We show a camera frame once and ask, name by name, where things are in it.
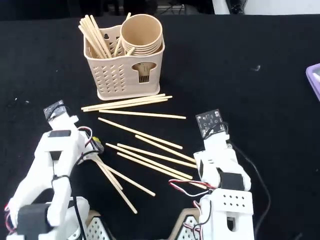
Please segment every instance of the paper cup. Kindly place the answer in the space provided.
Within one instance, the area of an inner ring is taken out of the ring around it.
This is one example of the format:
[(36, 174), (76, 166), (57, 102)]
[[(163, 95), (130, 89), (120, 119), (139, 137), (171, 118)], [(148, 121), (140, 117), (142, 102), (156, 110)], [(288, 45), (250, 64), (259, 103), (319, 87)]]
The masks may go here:
[(158, 19), (148, 14), (137, 14), (123, 22), (120, 28), (122, 45), (136, 49), (154, 47), (162, 41), (163, 29)]
[[(141, 50), (141, 49), (135, 49), (132, 52), (132, 55), (141, 55), (141, 56), (146, 56), (146, 55), (151, 55), (153, 53), (155, 53), (161, 46), (161, 43), (159, 45), (154, 46), (153, 48), (149, 49), (149, 50)], [(131, 48), (125, 48), (125, 50), (127, 52), (130, 51)]]

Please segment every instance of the hole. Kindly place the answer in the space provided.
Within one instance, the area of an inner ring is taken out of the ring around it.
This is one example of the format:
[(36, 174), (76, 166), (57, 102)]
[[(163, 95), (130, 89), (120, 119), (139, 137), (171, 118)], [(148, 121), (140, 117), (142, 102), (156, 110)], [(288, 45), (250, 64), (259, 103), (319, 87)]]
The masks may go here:
[(226, 225), (230, 231), (232, 232), (236, 231), (236, 219), (234, 217), (227, 217)]

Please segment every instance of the perforated panel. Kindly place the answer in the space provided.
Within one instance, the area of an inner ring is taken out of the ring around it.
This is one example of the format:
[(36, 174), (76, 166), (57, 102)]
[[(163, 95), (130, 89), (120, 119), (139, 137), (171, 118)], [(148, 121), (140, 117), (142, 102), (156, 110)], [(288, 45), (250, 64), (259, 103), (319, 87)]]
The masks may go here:
[[(191, 227), (198, 223), (194, 216), (188, 216), (184, 222)], [(194, 235), (191, 229), (182, 226), (176, 240), (199, 240), (199, 233), (197, 231), (194, 232)]]
[(212, 193), (215, 211), (253, 214), (252, 194), (249, 191), (236, 191), (217, 188)]
[(94, 217), (90, 222), (87, 232), (87, 240), (110, 240), (104, 225), (98, 217)]

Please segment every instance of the yellow component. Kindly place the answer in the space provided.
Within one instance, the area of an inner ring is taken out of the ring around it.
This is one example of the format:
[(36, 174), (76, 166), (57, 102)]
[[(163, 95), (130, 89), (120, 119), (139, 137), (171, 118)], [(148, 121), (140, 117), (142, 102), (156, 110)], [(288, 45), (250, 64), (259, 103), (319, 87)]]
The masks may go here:
[(96, 136), (93, 136), (92, 139), (96, 142), (99, 142), (101, 144), (101, 141), (99, 140), (99, 138), (97, 138)]

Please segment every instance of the purple object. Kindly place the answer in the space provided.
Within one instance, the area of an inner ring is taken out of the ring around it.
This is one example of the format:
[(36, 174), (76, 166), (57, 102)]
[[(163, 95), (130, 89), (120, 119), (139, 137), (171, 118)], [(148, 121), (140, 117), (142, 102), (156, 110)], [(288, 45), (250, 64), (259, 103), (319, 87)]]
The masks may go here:
[(305, 73), (318, 100), (320, 101), (320, 63), (309, 66)]

